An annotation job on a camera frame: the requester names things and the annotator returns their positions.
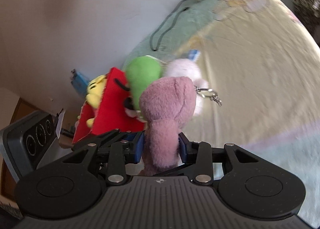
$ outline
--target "silver rivet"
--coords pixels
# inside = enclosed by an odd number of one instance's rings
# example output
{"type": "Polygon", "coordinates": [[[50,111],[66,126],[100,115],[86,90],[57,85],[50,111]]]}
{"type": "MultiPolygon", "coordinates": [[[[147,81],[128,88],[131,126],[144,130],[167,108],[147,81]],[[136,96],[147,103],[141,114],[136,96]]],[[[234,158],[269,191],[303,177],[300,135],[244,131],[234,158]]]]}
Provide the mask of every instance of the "silver rivet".
{"type": "Polygon", "coordinates": [[[200,183],[207,183],[211,180],[211,177],[208,175],[198,175],[196,176],[196,181],[200,183]]]}
{"type": "Polygon", "coordinates": [[[123,179],[124,178],[121,175],[111,175],[108,177],[108,180],[113,183],[120,183],[123,179]]]}

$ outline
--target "pink plush toy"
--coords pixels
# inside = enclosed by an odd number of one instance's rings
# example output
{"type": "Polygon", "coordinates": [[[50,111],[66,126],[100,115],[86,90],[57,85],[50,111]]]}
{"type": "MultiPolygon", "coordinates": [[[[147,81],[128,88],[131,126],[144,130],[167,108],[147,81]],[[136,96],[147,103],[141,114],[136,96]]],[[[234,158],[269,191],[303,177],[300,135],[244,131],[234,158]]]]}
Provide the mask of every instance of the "pink plush toy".
{"type": "Polygon", "coordinates": [[[191,119],[196,91],[188,77],[163,77],[142,93],[139,106],[148,122],[142,153],[142,176],[152,176],[176,167],[179,161],[178,134],[191,119]]]}

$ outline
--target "plush toy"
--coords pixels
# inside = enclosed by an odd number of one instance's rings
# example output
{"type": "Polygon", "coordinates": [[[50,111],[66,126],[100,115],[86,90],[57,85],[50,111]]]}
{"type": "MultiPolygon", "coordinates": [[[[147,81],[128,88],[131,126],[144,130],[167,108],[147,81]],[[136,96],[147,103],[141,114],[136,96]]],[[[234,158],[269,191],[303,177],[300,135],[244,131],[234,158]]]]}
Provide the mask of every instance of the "plush toy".
{"type": "MultiPolygon", "coordinates": [[[[186,76],[189,77],[198,88],[209,88],[208,82],[202,79],[199,66],[196,64],[200,52],[198,50],[190,50],[188,58],[176,59],[168,63],[163,76],[186,76]]],[[[198,95],[196,98],[196,108],[194,115],[199,115],[203,107],[203,98],[198,95]]]]}
{"type": "Polygon", "coordinates": [[[127,85],[118,84],[125,90],[130,91],[131,97],[124,101],[125,111],[130,117],[137,117],[140,111],[139,98],[142,92],[153,81],[161,77],[162,67],[160,63],[149,56],[133,59],[125,69],[127,85]]]}
{"type": "Polygon", "coordinates": [[[179,161],[178,134],[191,119],[196,91],[188,77],[163,77],[141,94],[141,113],[148,122],[142,153],[143,176],[176,167],[179,161]]]}
{"type": "MultiPolygon", "coordinates": [[[[87,87],[87,96],[85,97],[85,99],[87,103],[94,109],[94,111],[96,111],[99,108],[106,83],[106,75],[98,76],[97,78],[89,82],[89,85],[87,87]]],[[[94,118],[87,120],[86,123],[89,128],[92,127],[93,121],[94,118]]]]}

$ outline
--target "key ring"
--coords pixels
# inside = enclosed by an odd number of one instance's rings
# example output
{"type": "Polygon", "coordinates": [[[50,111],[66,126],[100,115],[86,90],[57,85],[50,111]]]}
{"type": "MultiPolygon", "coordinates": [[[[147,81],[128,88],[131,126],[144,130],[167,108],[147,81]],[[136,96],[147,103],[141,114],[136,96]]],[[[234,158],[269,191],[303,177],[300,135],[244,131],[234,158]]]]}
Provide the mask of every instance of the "key ring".
{"type": "Polygon", "coordinates": [[[195,86],[196,93],[200,95],[202,98],[210,98],[211,101],[215,101],[219,106],[222,105],[222,101],[218,97],[218,93],[211,88],[198,88],[195,86]]]}

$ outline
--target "white plush toy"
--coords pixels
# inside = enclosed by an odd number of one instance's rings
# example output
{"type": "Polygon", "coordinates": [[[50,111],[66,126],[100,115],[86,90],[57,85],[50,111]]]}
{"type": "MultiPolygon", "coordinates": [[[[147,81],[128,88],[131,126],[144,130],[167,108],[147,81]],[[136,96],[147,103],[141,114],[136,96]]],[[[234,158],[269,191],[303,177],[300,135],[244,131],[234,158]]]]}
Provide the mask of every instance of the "white plush toy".
{"type": "MultiPolygon", "coordinates": [[[[167,64],[163,76],[189,77],[195,86],[198,88],[209,88],[208,81],[202,79],[201,71],[199,66],[196,64],[200,52],[198,50],[190,50],[188,58],[176,59],[167,64]]],[[[196,109],[193,113],[194,116],[199,115],[203,107],[203,98],[197,95],[196,98],[196,109]]]]}

